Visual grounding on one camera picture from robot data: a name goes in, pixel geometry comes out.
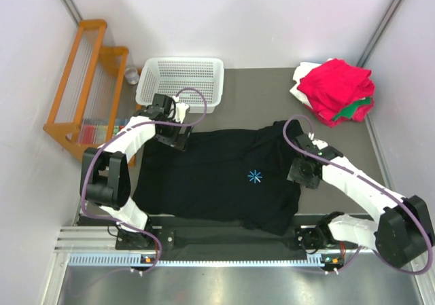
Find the black t shirt blue logo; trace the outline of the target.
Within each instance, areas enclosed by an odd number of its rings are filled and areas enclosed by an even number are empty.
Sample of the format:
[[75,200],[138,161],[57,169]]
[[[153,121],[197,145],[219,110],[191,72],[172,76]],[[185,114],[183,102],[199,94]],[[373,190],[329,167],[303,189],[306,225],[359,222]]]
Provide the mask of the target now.
[[148,141],[133,200],[153,215],[237,221],[281,236],[301,194],[288,180],[297,153],[286,140],[301,134],[293,120],[259,130],[194,132],[185,151]]

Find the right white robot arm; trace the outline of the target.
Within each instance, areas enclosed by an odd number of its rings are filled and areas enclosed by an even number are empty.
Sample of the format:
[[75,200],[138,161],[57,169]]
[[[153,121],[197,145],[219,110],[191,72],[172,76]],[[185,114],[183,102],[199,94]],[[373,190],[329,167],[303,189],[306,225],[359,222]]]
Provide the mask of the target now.
[[406,198],[371,179],[337,149],[303,133],[289,142],[299,155],[288,180],[310,189],[327,183],[360,205],[369,219],[340,211],[326,215],[315,226],[315,246],[334,247],[349,242],[374,251],[386,264],[401,269],[426,253],[434,259],[434,231],[428,207],[418,196]]

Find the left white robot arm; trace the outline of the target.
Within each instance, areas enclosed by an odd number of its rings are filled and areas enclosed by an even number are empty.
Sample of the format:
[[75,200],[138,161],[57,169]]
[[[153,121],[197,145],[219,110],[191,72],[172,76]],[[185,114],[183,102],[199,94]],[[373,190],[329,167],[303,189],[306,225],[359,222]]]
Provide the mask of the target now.
[[125,249],[157,247],[150,218],[133,200],[128,165],[149,141],[183,150],[193,126],[185,124],[188,104],[178,96],[155,94],[152,103],[136,111],[115,137],[82,155],[80,202],[104,210],[118,229]]

